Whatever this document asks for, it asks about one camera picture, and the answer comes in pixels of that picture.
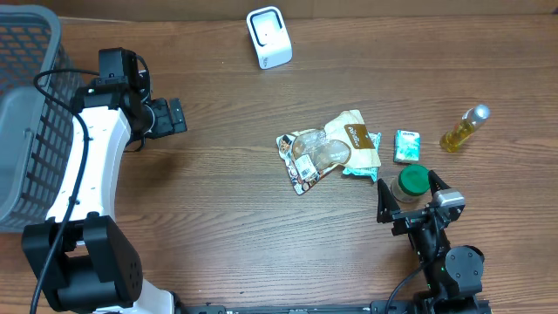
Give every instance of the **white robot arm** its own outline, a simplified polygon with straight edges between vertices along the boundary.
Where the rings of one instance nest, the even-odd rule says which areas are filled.
[[[138,60],[145,70],[138,70]],[[80,87],[71,109],[87,125],[89,149],[78,198],[64,228],[61,248],[53,248],[68,209],[84,152],[84,130],[73,118],[73,142],[58,196],[46,222],[27,226],[22,246],[37,278],[47,253],[55,249],[41,287],[55,311],[94,313],[175,314],[180,303],[159,290],[141,271],[138,253],[115,223],[114,196],[119,166],[127,144],[187,130],[178,99],[170,108],[164,99],[151,100],[145,61],[122,48],[99,51],[99,77]],[[89,256],[65,252],[85,245]]]

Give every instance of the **silver bottle cap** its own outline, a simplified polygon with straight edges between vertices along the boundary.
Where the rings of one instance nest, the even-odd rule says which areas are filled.
[[[490,117],[490,109],[486,105],[478,105],[474,107],[471,118],[476,122],[481,122]]]

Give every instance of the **mint green box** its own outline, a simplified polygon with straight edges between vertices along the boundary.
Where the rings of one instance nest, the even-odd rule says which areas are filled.
[[[417,132],[398,130],[395,133],[395,149],[393,161],[415,163],[420,160],[420,134]]]

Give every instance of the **gray plastic basket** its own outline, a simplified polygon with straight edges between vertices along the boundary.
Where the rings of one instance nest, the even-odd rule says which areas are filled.
[[[0,5],[0,231],[44,221],[62,180],[73,138],[72,116],[33,87],[33,77],[73,67],[60,44],[56,15],[36,5]],[[43,77],[40,85],[68,103],[83,79]]]

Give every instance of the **bottle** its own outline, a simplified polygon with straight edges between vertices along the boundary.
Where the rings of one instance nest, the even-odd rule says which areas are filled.
[[[430,188],[428,169],[420,165],[409,165],[391,182],[393,197],[402,202],[417,201]]]
[[[490,117],[490,109],[485,105],[478,105],[469,109],[455,128],[444,134],[439,145],[450,153],[457,152],[461,145],[477,131]]]

